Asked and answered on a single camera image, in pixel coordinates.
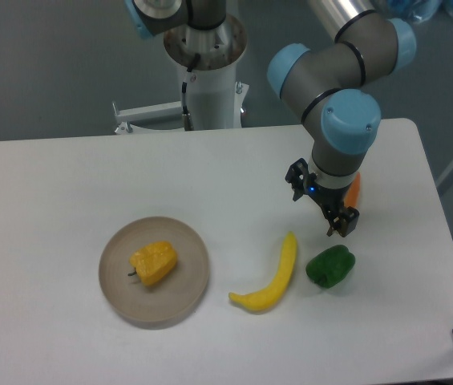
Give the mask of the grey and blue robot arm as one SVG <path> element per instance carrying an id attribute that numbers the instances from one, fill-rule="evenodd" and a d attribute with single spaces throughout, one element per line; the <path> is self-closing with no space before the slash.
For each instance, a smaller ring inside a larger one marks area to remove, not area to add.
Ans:
<path id="1" fill-rule="evenodd" d="M 276 96 L 313 138 L 308 160 L 286 173 L 293 196 L 310 197 L 341 236 L 356 227 L 359 213 L 346 194 L 381 122 L 377 101 L 364 84 L 408 65 L 417 43 L 402 19 L 386 19 L 368 1 L 313 1 L 313 12 L 333 39 L 312 52 L 294 43 L 271 59 L 267 79 Z M 162 35 L 178 71 L 176 110 L 186 131 L 234 128 L 241 121 L 236 66 L 247 47 L 240 21 L 223 1 L 128 1 L 137 34 Z"/>

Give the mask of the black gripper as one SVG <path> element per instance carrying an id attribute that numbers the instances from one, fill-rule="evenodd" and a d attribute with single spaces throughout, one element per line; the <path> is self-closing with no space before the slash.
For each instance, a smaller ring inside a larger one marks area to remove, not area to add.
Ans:
<path id="1" fill-rule="evenodd" d="M 298 201 L 308 195 L 323 211 L 329 223 L 326 232 L 328 237 L 334 233 L 347 237 L 358 223 L 359 211 L 344 205 L 344 198 L 350 185 L 341 188 L 327 188 L 318 183 L 316 176 L 309 176 L 308 164 L 303 158 L 296 160 L 289 166 L 285 174 L 285 181 L 291 185 L 293 200 Z"/>

